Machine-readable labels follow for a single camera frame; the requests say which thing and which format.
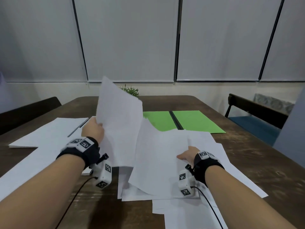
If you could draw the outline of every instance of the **table top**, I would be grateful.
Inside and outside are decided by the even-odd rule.
[[[227,133],[212,134],[222,143],[230,162],[269,196],[264,198],[297,228],[305,228],[305,169],[193,96],[140,96],[143,111],[200,110]],[[86,96],[60,106],[0,136],[0,177],[34,149],[8,144],[57,117],[84,118],[96,114],[98,97]],[[88,177],[82,176],[70,201]],[[165,228],[164,216],[152,214],[152,201],[117,199],[118,168],[111,185],[100,191],[85,185],[59,228]]]

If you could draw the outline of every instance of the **black chair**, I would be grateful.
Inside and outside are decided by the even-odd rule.
[[[0,135],[17,128],[61,106],[57,97],[51,97],[0,114]]]
[[[283,128],[288,118],[287,114],[234,94],[229,94],[228,103],[229,108],[225,114],[225,117],[229,118],[231,121],[238,124],[240,127],[250,132],[257,138],[273,146],[280,133],[280,129]],[[252,116],[228,117],[231,106],[236,106],[237,108],[248,112]]]

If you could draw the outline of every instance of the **hand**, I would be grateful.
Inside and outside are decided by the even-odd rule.
[[[193,167],[194,166],[194,159],[196,154],[199,152],[200,150],[197,149],[194,146],[189,146],[189,150],[184,151],[182,154],[179,154],[177,156],[178,159],[180,160],[187,160],[188,163]]]
[[[105,130],[103,128],[103,124],[98,124],[96,122],[95,117],[91,117],[91,119],[85,124],[82,129],[81,136],[90,136],[96,139],[98,144],[100,144],[104,138]]]

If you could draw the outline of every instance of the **green paper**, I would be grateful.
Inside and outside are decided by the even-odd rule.
[[[162,132],[177,128],[168,111],[143,112],[143,117],[147,118],[156,129]]]
[[[173,111],[181,126],[186,130],[209,133],[225,133],[200,111]]]

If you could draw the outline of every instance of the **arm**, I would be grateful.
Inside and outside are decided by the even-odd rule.
[[[177,156],[193,166],[196,147]],[[261,197],[217,165],[207,168],[206,184],[229,228],[295,229]]]
[[[82,136],[100,143],[104,129],[92,118],[83,127]],[[60,156],[0,202],[0,228],[55,227],[84,166],[78,156]]]

